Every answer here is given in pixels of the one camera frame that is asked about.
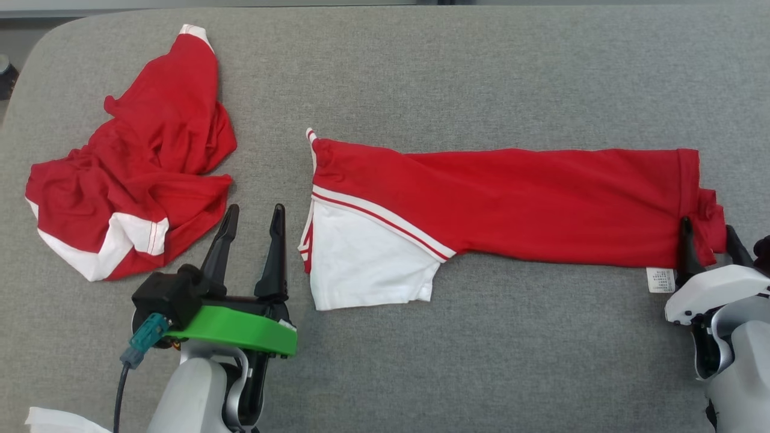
red stripe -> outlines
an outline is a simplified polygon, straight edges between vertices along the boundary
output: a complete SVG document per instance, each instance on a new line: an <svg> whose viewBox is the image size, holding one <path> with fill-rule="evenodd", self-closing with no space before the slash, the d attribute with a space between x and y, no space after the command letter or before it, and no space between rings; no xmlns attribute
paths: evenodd
<svg viewBox="0 0 770 433"><path fill-rule="evenodd" d="M436 251L436 250L435 250L433 247L431 247L430 245L428 245L427 243L425 243L425 241L424 241L424 240L420 239L419 237L416 237L416 236L414 236L412 233L409 233L409 232L408 232L408 231L406 231L405 229L403 229L403 228L401 228L401 227L397 226L397 225L396 225L396 224L394 224L394 223L391 223L390 221L386 220L385 218L383 218L383 217L381 217L381 216L377 215L376 213L374 213L374 212L372 212L372 211L370 211L370 210L366 210L366 209L364 209L364 208L362 208L362 207L358 207L358 206L355 206L355 205L353 205L353 204L350 204L350 203L345 203L345 202L343 202L343 201L339 201L339 200L330 199L330 198L328 198L328 197L324 197L324 196L322 196L322 195L320 195L320 194L318 194L318 193L313 193L313 195L314 195L314 196L316 196L316 197L318 197L318 198L320 198L321 200L325 200L325 201L328 201L328 202L330 202L330 203L341 204L341 205L343 205L343 206L347 206L347 207L350 207L350 208L352 208L352 209L355 209L355 210L359 210L359 211L361 211L361 212L364 212L364 213L365 213L365 214L367 214L367 215L371 215L372 217L375 217L375 218L377 218L378 220L380 220L380 221L382 221L383 223L385 223L385 224L387 224L387 225L391 226L392 228L394 228L394 229L396 229L396 230L399 230L401 233L404 233L404 234L406 234L406 235L409 235L409 237L411 237L412 239L416 240L417 242L419 242L419 243L422 243L422 244L423 244L423 245L424 245L424 246L425 246L425 247L426 247L428 250L431 250L431 251L433 251L433 252L434 252L434 253L435 253L437 256L441 257L442 259L444 259L444 260L449 260L449 257L447 257L447 256L444 256L442 253L439 253L438 251Z"/></svg>

white trim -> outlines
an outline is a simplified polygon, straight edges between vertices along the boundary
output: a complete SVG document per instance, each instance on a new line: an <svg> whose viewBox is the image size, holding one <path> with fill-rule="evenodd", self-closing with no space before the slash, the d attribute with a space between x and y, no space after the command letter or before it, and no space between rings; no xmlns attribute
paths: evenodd
<svg viewBox="0 0 770 433"><path fill-rule="evenodd" d="M318 167L318 159L316 157L316 151L313 149L313 143L316 142L318 136L313 132L313 128L308 128L307 131L305 131L305 138L310 142L310 153L313 157L313 174L315 174L316 167Z"/></svg>
<svg viewBox="0 0 770 433"><path fill-rule="evenodd" d="M316 133L313 132L313 128L308 128L307 131L305 131L305 138L307 141L310 142L310 154L313 157L313 174L316 174L316 167L317 161L316 161L316 151L313 150L313 142L318 139L318 136L316 136ZM305 228L302 230L302 238L300 239L300 245L297 247L298 250L305 250L310 245L310 239L305 239L307 237L307 232L310 230L310 224L313 223L313 201L310 201L310 210L307 211L307 221L305 222Z"/></svg>
<svg viewBox="0 0 770 433"><path fill-rule="evenodd" d="M39 218L39 206L26 199ZM153 256L163 254L169 219L158 223L143 220L127 213L115 212L108 220L109 227L98 253L78 250L59 238L38 228L38 234L64 261L74 267L88 281L104 280L118 267L131 250Z"/></svg>
<svg viewBox="0 0 770 433"><path fill-rule="evenodd" d="M197 25L192 24L185 24L182 26L182 30L179 30L180 35L193 35L197 37L198 39L202 39L206 45L211 48L211 52L214 52L214 48L212 48L211 44L209 43L209 39L206 37L206 29L203 27L198 27Z"/></svg>
<svg viewBox="0 0 770 433"><path fill-rule="evenodd" d="M353 206L357 206L357 207L359 207L361 209L364 209L364 210L367 210L367 211L369 211L371 213L374 213L375 215L377 215L377 216L387 220L388 222L392 223L395 226L398 226L399 228L403 229L404 231L408 232L409 234L413 235L417 239L421 240L422 242L424 242L425 244L430 246L430 248L433 248L434 250L438 251L440 254L443 254L446 257L446 259L441 257L441 256L436 255L430 248L427 248L421 242L417 242L415 239L413 239L408 234L401 232L401 230L398 230L398 229L392 227L391 225L389 225L389 224L379 220L378 218L376 218L374 216L371 216L370 214L368 214L366 212L361 212L361 211L359 211L357 209L354 209L352 207L347 208L347 209L349 209L349 210L351 210L351 211L353 211L355 213L358 213L359 215L363 215L366 218L369 218L370 220L372 220L372 221L382 225L383 227L388 228L389 230L393 231L394 233L398 233L401 236L411 240L417 246L423 248L430 255L434 256L441 263L447 261L447 259L453 257L456 254L454 250L450 249L449 247L446 247L441 242L435 240L433 237L431 237L427 233L425 233L422 230L420 230L419 228L415 227L409 221L405 220L404 218L396 215L395 213L389 211L388 209L386 209L386 208L384 208L384 207L382 207L382 206L380 206L378 204L372 203L372 202L370 202L368 200L360 199L358 197L349 196L347 194L335 193L334 191L327 190L326 188L322 188L322 187L317 186L317 185L313 185L313 192L317 193L317 194L319 194L321 196L325 196L327 198L330 198L332 200L337 200L337 201L340 201L340 202L343 202L343 203L347 203L347 204L350 204L350 205L353 205ZM318 196L313 196L313 199L314 200L323 201L325 204L328 204L328 205L331 205L331 206L334 206L336 204L336 203L333 203L333 202L329 202L329 201L320 199Z"/></svg>

care tag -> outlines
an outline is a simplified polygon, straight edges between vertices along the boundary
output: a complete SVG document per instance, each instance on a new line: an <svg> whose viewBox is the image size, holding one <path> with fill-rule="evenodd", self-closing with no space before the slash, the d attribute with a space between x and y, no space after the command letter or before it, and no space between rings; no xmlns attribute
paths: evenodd
<svg viewBox="0 0 770 433"><path fill-rule="evenodd" d="M662 267L647 268L647 286L651 294L672 294L676 289L674 270Z"/></svg>

red and white shirt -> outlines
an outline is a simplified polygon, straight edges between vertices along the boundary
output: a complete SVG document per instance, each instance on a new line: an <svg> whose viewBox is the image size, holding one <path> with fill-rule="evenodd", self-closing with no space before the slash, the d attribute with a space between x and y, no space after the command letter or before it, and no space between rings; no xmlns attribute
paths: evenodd
<svg viewBox="0 0 770 433"><path fill-rule="evenodd" d="M40 237L89 281L167 264L217 224L229 176L200 176L236 148L217 102L206 30L184 25L147 63L113 116L66 158L35 164L25 197Z"/></svg>
<svg viewBox="0 0 770 433"><path fill-rule="evenodd" d="M725 250L724 211L692 149L401 154L321 139L300 243L318 310L429 300L444 261L676 267L682 217L704 265Z"/></svg>

